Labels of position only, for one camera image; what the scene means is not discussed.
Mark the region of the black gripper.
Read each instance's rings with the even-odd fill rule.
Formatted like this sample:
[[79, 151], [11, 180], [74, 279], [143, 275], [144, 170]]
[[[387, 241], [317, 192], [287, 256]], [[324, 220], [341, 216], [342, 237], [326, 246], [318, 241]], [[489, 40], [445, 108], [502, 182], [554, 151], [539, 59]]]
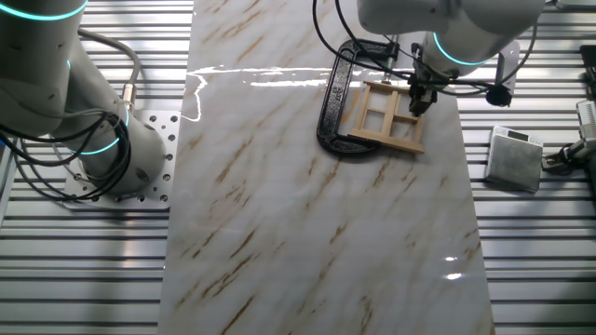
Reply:
[[428, 69], [417, 69], [408, 80], [408, 84], [411, 98], [410, 112], [414, 116], [425, 114], [438, 100], [440, 77]]

